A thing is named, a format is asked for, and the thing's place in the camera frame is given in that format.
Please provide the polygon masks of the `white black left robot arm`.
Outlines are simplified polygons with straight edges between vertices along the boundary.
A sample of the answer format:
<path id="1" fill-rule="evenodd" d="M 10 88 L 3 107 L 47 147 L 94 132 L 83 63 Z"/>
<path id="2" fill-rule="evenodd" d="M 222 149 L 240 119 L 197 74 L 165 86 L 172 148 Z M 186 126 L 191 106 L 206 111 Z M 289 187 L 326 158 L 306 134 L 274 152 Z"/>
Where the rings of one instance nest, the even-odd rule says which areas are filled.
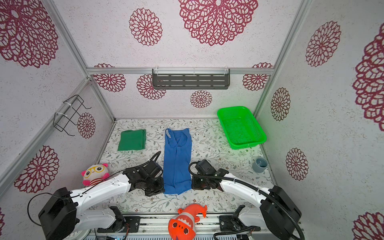
<path id="1" fill-rule="evenodd" d="M 73 232 L 104 229 L 117 232 L 126 225 L 118 207 L 105 210 L 90 208 L 116 195 L 143 190 L 151 197 L 163 193 L 163 169 L 156 163 L 125 169 L 90 188 L 69 191 L 61 188 L 51 196 L 38 217 L 47 240 L 63 240 Z"/>

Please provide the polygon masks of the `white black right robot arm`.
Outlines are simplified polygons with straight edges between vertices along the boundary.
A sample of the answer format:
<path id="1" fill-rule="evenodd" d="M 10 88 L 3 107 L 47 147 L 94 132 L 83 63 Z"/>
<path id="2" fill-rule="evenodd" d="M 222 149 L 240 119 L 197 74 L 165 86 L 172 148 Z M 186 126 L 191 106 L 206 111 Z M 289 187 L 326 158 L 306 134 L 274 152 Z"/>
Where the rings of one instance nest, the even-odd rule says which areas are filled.
<path id="1" fill-rule="evenodd" d="M 267 228 L 280 240 L 304 240 L 304 231 L 299 225 L 302 212 L 290 196 L 278 186 L 262 188 L 243 181 L 226 170 L 200 170 L 193 173 L 198 189 L 217 189 L 230 193 L 252 204 L 253 207 L 240 207 L 235 218 L 249 229 Z"/>

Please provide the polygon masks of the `blue tank top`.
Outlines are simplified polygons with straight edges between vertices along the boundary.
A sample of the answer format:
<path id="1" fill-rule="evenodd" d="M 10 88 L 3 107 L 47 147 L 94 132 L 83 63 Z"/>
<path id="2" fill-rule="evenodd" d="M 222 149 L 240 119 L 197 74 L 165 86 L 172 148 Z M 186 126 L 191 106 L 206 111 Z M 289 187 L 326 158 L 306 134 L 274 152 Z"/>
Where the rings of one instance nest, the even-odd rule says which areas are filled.
<path id="1" fill-rule="evenodd" d="M 164 189 L 166 195 L 180 195 L 192 189 L 189 164 L 192 138 L 189 129 L 166 129 L 164 152 Z"/>

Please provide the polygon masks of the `green tank top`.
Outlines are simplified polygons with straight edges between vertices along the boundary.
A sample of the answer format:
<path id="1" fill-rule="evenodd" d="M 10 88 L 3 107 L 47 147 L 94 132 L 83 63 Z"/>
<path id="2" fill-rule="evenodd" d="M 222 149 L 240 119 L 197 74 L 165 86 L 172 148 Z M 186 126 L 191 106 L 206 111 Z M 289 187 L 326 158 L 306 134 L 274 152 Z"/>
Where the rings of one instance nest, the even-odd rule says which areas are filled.
<path id="1" fill-rule="evenodd" d="M 144 150 L 146 145 L 146 130 L 126 130 L 121 132 L 118 151 Z"/>

